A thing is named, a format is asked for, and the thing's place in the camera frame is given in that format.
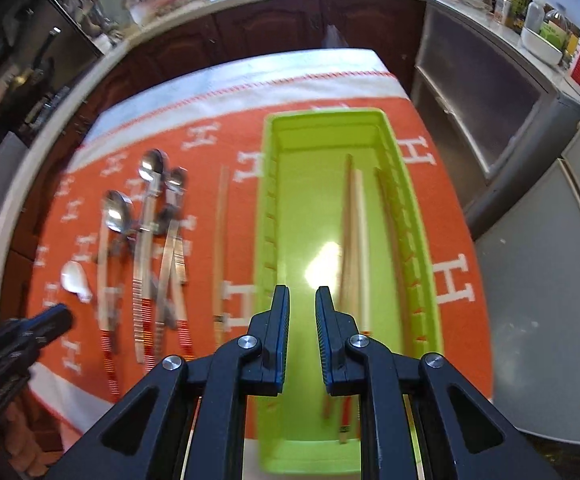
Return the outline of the white ceramic soup spoon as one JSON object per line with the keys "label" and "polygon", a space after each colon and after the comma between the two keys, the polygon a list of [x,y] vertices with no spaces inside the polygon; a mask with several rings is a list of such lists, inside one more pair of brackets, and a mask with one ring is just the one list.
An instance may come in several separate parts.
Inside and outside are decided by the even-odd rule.
{"label": "white ceramic soup spoon", "polygon": [[69,260],[62,266],[61,285],[66,292],[75,295],[82,304],[90,304],[92,291],[79,262]]}

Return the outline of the light bamboo chopstick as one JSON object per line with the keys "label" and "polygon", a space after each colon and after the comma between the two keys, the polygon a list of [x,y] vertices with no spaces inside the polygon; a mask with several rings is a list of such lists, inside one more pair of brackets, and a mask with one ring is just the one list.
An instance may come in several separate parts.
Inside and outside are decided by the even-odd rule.
{"label": "light bamboo chopstick", "polygon": [[355,318],[358,331],[369,334],[368,233],[363,171],[353,164],[352,195],[349,207],[349,244],[346,265],[346,302],[342,310]]}

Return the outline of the large steel soup spoon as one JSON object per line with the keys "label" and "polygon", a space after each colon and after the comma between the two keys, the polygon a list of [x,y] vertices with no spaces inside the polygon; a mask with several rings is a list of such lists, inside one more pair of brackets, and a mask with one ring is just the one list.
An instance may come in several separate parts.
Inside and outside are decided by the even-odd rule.
{"label": "large steel soup spoon", "polygon": [[166,154],[158,148],[152,148],[142,155],[138,172],[147,184],[148,196],[156,197],[161,194],[166,162]]}

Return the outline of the black wok on stove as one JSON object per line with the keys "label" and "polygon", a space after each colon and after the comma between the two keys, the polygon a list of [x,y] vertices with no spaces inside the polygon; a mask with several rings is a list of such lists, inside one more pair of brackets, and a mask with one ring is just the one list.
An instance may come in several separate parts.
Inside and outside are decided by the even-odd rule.
{"label": "black wok on stove", "polygon": [[15,76],[6,88],[0,102],[0,126],[6,131],[13,131],[24,122],[30,110],[49,91],[55,68],[54,59],[47,58],[46,53],[61,32],[56,26],[50,29],[32,65]]}

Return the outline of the lone bamboo chopstick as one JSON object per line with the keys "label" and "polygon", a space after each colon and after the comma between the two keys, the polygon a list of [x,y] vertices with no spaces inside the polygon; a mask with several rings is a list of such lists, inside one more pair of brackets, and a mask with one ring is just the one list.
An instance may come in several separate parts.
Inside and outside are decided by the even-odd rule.
{"label": "lone bamboo chopstick", "polygon": [[213,326],[215,348],[224,340],[223,281],[225,266],[225,234],[227,226],[227,203],[229,192],[229,168],[221,166],[219,171],[215,233],[213,245]]}

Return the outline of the orange H-pattern table cloth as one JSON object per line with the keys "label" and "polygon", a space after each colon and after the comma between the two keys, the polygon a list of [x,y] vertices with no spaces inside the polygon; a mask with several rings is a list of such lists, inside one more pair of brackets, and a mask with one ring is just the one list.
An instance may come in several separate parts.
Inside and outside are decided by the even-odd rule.
{"label": "orange H-pattern table cloth", "polygon": [[226,309],[230,335],[239,335],[254,309],[256,194],[263,174],[262,138],[268,115],[299,110],[382,110],[393,130],[415,189],[427,234],[443,348],[485,396],[494,389],[488,312],[476,251],[450,174],[415,105],[384,70],[269,76],[194,87],[190,77],[145,91],[108,110],[78,148],[51,202],[37,247],[27,310],[62,302],[75,325],[43,353],[30,388],[38,402],[70,430],[82,434],[109,408],[94,310],[61,286],[66,262],[94,278],[101,200],[108,190],[142,202],[139,158],[160,148],[171,165],[185,167],[183,248],[190,282],[185,300],[193,351],[213,346],[211,315],[213,240],[219,178],[227,174]]}

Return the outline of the white bowl on counter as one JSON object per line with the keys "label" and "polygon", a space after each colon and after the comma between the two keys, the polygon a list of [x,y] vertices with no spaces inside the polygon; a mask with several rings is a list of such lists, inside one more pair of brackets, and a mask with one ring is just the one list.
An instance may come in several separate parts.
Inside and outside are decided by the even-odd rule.
{"label": "white bowl on counter", "polygon": [[527,27],[521,30],[521,42],[525,50],[549,66],[558,66],[562,52],[542,36]]}

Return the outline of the green plastic utensil tray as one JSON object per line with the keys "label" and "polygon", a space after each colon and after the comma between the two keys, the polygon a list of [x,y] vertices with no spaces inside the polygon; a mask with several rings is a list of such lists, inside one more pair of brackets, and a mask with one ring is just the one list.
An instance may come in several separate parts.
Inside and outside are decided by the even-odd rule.
{"label": "green plastic utensil tray", "polygon": [[443,348],[432,261],[409,171],[389,119],[376,108],[274,114],[263,137],[258,183],[256,307],[266,310],[279,285],[290,291],[283,390],[257,402],[259,463],[269,474],[355,474],[357,427],[340,438],[342,402],[322,380],[315,293],[337,291],[344,165],[363,171],[368,233],[369,335],[403,354],[390,242],[375,180],[387,181],[407,288],[414,358]]}

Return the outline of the grey refrigerator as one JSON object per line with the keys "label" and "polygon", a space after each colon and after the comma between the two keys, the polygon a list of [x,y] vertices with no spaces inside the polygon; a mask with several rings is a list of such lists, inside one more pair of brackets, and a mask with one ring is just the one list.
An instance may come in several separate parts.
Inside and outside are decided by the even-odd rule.
{"label": "grey refrigerator", "polygon": [[580,445],[580,130],[476,253],[496,408],[528,434]]}

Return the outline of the small steel spoon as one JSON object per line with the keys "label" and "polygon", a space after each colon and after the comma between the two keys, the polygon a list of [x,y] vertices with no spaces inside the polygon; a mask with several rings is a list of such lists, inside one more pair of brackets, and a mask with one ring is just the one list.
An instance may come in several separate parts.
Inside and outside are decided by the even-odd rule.
{"label": "small steel spoon", "polygon": [[180,235],[179,214],[183,210],[187,188],[187,170],[183,167],[176,167],[169,171],[166,178],[166,186],[174,194],[171,202],[173,212],[171,213],[171,225],[168,228],[168,236],[173,240],[173,266],[178,281],[181,285],[187,282],[187,268],[185,253],[183,252],[183,238]]}

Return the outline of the grey storage cabinet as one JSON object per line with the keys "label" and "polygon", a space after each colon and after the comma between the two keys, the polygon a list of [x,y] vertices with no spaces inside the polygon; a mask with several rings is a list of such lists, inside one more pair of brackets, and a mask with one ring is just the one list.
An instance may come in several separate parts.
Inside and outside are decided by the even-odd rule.
{"label": "grey storage cabinet", "polygon": [[520,37],[456,0],[424,0],[411,100],[480,237],[561,155],[580,97]]}

